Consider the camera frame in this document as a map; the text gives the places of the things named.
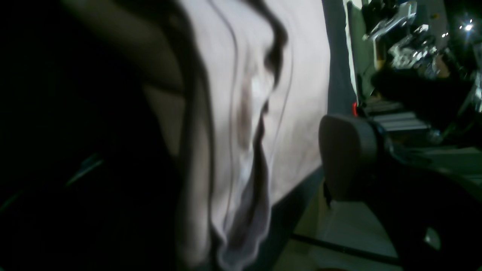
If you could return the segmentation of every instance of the floor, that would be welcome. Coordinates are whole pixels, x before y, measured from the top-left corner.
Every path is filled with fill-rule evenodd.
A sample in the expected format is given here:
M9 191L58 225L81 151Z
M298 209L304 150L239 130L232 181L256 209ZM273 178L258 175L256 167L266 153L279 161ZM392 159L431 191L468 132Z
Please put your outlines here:
M363 203L333 202L326 206L322 186L303 214L295 233L318 240L396 257L387 234ZM274 271L399 271L401 267L365 260L290 240Z

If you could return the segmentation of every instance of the white fabric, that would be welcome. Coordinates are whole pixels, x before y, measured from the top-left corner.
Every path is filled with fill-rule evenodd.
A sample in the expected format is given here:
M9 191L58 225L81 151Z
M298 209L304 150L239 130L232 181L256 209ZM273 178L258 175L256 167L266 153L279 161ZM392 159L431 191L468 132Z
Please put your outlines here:
M276 42L268 18L241 0L176 2L186 17L169 20L187 22L204 68L196 87L185 90L173 51L155 23L114 0L64 0L145 76L144 93L171 155L177 156L180 145L191 150L188 161L181 161L187 172L176 227L176 249L189 269L209 257L211 232L220 241L216 257L223 269L241 270L254 261L268 233L270 208L321 165L318 125L327 112L330 67L322 3L265 2L288 35L276 87L265 67ZM193 91L192 104L183 99L184 91ZM187 116L192 125L187 142L180 142L186 107L192 109ZM261 124L261 154L255 159ZM254 168L266 174L256 175Z

